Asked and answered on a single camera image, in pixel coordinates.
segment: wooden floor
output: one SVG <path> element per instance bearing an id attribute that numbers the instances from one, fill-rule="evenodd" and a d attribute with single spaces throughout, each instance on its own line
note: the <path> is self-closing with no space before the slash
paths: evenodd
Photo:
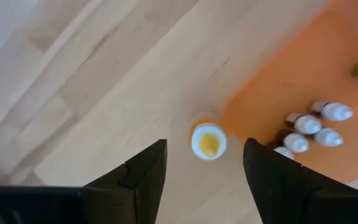
<path id="1" fill-rule="evenodd" d="M 0 0 L 0 184 L 85 185 L 159 138 L 157 223 L 260 223 L 229 137 L 214 162 L 194 115 L 237 89 L 329 0 Z"/>

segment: orange mat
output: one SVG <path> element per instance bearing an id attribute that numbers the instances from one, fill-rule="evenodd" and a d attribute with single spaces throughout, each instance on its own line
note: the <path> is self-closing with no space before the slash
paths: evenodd
<path id="1" fill-rule="evenodd" d="M 358 0 L 334 1 L 226 105 L 225 128 L 239 139 L 274 139 L 290 112 L 308 113 L 315 100 L 338 101 L 354 117 L 323 124 L 340 132 L 344 145 L 311 142 L 297 154 L 304 165 L 342 182 L 358 177 Z"/>

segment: black object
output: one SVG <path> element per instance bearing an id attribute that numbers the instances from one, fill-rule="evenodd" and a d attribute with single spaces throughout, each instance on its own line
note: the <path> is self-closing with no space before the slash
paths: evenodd
<path id="1" fill-rule="evenodd" d="M 266 148 L 244 146 L 247 181 L 264 224 L 358 223 L 358 190 Z"/>
<path id="2" fill-rule="evenodd" d="M 153 224 L 166 167 L 162 139 L 84 187 L 0 187 L 0 223 Z"/>

